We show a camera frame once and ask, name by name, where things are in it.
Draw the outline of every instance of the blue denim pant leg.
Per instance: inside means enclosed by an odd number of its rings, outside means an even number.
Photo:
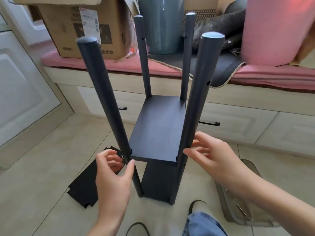
[[[221,224],[204,212],[188,215],[183,236],[227,236]]]

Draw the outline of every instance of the black metal pole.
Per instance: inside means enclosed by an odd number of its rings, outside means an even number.
[[[192,52],[192,41],[194,38],[196,14],[189,12],[186,15],[185,25],[185,42],[184,42],[184,58],[183,58],[183,72],[181,77],[180,99],[187,100],[188,82],[190,74],[190,62]]]
[[[86,68],[88,69],[94,88],[115,135],[120,151],[126,164],[128,164],[131,160],[131,149],[100,51],[99,43],[95,37],[81,37],[77,39],[77,45],[79,46]],[[136,167],[132,181],[134,182],[139,197],[142,197],[143,191]]]
[[[144,26],[143,26],[143,17],[142,15],[136,15],[134,16],[134,20],[135,20],[136,35],[137,35],[141,70],[142,70],[143,83],[144,83],[144,91],[146,93],[146,97],[149,98],[152,96],[152,93],[151,93],[151,84],[150,84],[146,37],[145,37]]]
[[[218,32],[207,32],[201,36],[195,67],[195,75],[192,80],[192,86],[177,155],[177,171],[169,201],[171,205],[175,203],[179,184],[187,162],[187,156],[183,154],[183,150],[185,148],[189,148],[194,139],[201,112],[203,110],[203,106],[209,91],[211,79],[223,46],[224,38],[225,36]]]

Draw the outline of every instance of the hand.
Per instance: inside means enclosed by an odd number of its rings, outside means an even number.
[[[122,164],[116,161],[120,161],[116,154],[117,151],[107,149],[96,155],[99,215],[90,235],[97,235],[93,233],[99,230],[103,233],[106,231],[107,234],[104,235],[116,235],[126,212],[135,161],[131,160],[128,163],[124,176],[118,176],[112,170],[118,169]]]
[[[220,139],[199,131],[191,147],[195,149],[186,148],[184,154],[197,162],[216,182],[240,196],[246,192],[251,179],[258,177]]]

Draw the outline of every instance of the shoe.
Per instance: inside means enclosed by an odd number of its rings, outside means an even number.
[[[126,236],[150,236],[150,234],[144,223],[137,222],[129,227]]]
[[[198,211],[202,211],[210,216],[213,217],[213,213],[211,212],[209,206],[207,205],[206,202],[202,201],[202,200],[194,200],[190,206],[189,206],[189,210],[188,210],[188,214],[192,214]]]

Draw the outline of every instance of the person's right hand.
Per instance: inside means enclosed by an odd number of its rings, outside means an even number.
[[[196,132],[192,148],[184,149],[184,154],[197,162],[216,182],[232,192],[244,193],[258,176],[252,172],[220,139],[203,132]]]

